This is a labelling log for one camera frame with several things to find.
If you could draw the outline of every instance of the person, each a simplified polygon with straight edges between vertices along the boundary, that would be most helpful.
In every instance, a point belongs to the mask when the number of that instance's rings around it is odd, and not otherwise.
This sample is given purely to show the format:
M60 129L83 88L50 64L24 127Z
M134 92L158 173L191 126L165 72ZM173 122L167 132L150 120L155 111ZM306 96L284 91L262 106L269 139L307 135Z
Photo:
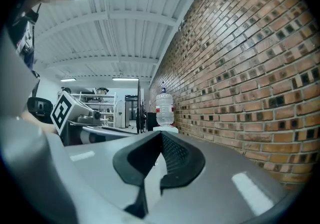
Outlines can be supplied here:
M33 33L31 35L30 25L34 25L38 17L38 12L34 12L32 8L38 5L39 9L42 2L51 1L56 0L19 0L6 22L9 36L16 48L16 54L24 60L24 63L31 71L33 69L35 51L34 38L31 41L31 37L34 35ZM39 121L28 112L27 106L21 114L21 118L39 126L44 132L57 133L54 125Z

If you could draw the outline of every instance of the white shelving unit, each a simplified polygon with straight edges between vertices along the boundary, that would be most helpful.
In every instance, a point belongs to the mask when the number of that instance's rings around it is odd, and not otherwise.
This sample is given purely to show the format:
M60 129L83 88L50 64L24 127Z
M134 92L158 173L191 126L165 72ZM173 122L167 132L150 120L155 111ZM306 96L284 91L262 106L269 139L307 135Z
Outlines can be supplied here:
M104 125L108 126L109 124L113 124L113 127L119 127L118 123L118 96L117 94L71 94L72 96L79 98L81 102L87 105L90 108L98 109L101 113L101 120L104 121ZM102 102L87 102L87 98L102 98ZM113 109L112 112L107 112L107 107L111 107Z

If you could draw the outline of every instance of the fluorescent light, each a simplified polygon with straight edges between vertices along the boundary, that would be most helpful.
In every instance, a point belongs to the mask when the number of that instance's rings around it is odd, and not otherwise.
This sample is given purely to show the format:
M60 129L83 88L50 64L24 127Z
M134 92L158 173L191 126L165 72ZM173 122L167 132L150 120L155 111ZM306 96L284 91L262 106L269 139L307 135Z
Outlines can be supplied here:
M114 81L138 81L138 78L112 78Z
M61 82L69 82L69 81L75 81L76 79L75 78L65 78L65 79L62 79Z

